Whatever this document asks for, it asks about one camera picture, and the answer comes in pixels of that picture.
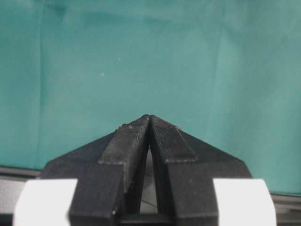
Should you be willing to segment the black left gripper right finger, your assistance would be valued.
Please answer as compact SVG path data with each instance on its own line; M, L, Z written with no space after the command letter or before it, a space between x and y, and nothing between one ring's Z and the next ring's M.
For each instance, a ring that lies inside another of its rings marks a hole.
M217 219L214 178L251 178L246 164L150 116L150 150L159 213L174 219Z

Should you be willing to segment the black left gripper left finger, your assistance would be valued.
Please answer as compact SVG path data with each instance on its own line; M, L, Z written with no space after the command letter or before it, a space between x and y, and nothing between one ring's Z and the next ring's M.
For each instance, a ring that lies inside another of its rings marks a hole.
M76 178L71 219L114 219L140 211L150 116L49 161L42 179Z

